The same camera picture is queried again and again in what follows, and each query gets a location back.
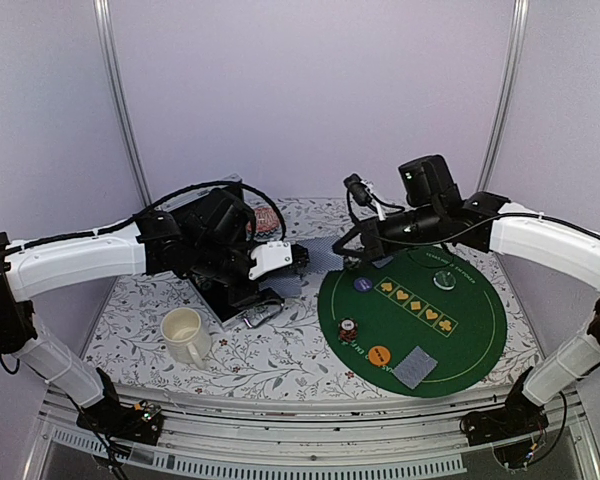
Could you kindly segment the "blue playing card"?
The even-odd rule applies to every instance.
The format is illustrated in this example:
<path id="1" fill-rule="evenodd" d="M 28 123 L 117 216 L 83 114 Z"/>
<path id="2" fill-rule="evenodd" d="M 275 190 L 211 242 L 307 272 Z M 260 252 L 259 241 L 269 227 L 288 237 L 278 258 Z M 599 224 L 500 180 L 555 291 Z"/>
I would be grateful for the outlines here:
<path id="1" fill-rule="evenodd" d="M 308 273 L 339 271 L 343 269 L 343 257 L 333 252 L 337 236 L 301 240 L 298 244 L 308 251 L 309 263 L 304 268 Z"/>
<path id="2" fill-rule="evenodd" d="M 388 256 L 382 259 L 378 259 L 378 260 L 374 260 L 372 261 L 372 265 L 375 268 L 381 269 L 387 265 L 389 265 L 392 261 L 393 261 L 394 257 L 393 256 Z"/>
<path id="3" fill-rule="evenodd" d="M 410 367 L 405 360 L 401 361 L 398 365 L 396 365 L 392 373 L 394 377 L 399 380 L 403 385 L 409 387 L 411 384 L 411 373 Z"/>
<path id="4" fill-rule="evenodd" d="M 409 389 L 418 387 L 438 365 L 438 361 L 419 346 L 416 346 L 403 360 L 410 367 L 411 384 Z"/>

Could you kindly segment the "purple small blind button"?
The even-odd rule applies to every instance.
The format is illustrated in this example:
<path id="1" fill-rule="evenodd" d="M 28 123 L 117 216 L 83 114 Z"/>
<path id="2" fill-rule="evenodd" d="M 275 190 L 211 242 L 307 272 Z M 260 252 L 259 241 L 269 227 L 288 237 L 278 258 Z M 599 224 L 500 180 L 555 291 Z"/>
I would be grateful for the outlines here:
<path id="1" fill-rule="evenodd" d="M 373 289 L 373 282 L 366 277 L 358 277 L 353 283 L 354 289 L 361 293 L 369 292 Z"/>

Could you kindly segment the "red black poker chip stack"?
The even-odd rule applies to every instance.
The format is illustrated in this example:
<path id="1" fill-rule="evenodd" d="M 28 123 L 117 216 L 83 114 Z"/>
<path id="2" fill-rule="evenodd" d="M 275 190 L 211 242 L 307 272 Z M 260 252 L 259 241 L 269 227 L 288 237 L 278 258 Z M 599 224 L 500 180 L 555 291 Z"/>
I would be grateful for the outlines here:
<path id="1" fill-rule="evenodd" d="M 338 338 L 343 343 L 351 343 L 358 336 L 358 323 L 351 318 L 344 318 L 338 326 Z"/>

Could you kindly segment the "orange big blind button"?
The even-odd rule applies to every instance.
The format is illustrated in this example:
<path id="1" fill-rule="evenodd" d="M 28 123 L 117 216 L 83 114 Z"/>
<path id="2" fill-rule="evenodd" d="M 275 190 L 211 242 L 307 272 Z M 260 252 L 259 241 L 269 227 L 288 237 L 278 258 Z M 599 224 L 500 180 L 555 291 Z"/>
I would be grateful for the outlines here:
<path id="1" fill-rule="evenodd" d="M 382 367 L 389 364 L 391 360 L 391 352 L 385 346 L 376 345 L 369 349 L 367 358 L 372 365 Z"/>

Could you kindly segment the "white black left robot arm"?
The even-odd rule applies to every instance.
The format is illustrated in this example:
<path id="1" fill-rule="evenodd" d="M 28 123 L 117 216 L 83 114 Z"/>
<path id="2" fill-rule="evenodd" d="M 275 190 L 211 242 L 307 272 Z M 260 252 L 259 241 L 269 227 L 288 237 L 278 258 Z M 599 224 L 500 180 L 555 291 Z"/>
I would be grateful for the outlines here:
<path id="1" fill-rule="evenodd" d="M 36 240 L 12 241 L 0 232 L 0 355 L 62 389 L 106 433 L 121 433 L 132 408 L 121 405 L 105 373 L 43 328 L 33 298 L 102 278 L 172 272 L 223 285 L 233 308 L 258 304 L 259 279 L 294 259 L 285 239 L 256 240 L 247 188 L 227 180 L 192 185 L 113 225 Z"/>

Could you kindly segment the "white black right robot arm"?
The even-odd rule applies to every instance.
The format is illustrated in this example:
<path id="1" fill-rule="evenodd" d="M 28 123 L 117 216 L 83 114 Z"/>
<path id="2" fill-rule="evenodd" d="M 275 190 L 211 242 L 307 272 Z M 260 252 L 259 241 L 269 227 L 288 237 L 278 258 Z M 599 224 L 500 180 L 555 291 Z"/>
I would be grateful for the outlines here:
<path id="1" fill-rule="evenodd" d="M 376 214 L 354 218 L 353 228 L 334 244 L 335 253 L 375 261 L 408 247 L 461 244 L 535 262 L 600 293 L 600 233 L 501 195 L 479 191 L 463 198 L 440 155 L 409 161 L 398 171 L 406 207 L 380 200 L 357 174 L 344 179 L 348 203 L 373 208 Z M 504 435 L 519 435 L 550 399 L 599 365 L 600 298 L 589 324 L 516 381 L 498 412 L 497 427 Z"/>

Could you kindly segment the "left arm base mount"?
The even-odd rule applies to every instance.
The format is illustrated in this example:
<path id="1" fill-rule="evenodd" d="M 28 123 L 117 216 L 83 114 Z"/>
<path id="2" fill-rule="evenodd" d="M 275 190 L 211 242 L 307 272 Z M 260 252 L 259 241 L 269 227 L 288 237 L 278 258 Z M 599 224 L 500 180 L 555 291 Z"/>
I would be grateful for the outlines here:
<path id="1" fill-rule="evenodd" d="M 80 407 L 76 424 L 104 436 L 156 446 L 164 416 L 157 404 L 146 400 L 124 406 L 118 400 L 105 397 L 93 406 Z"/>

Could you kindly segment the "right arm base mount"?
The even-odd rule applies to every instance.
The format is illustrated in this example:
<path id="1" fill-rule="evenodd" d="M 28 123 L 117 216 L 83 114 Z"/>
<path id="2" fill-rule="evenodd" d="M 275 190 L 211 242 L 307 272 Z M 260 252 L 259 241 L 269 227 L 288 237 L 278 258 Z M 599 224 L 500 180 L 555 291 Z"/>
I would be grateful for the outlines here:
<path id="1" fill-rule="evenodd" d="M 545 429 L 544 408 L 524 401 L 506 401 L 498 408 L 472 411 L 460 420 L 460 431 L 469 445 L 482 445 Z"/>

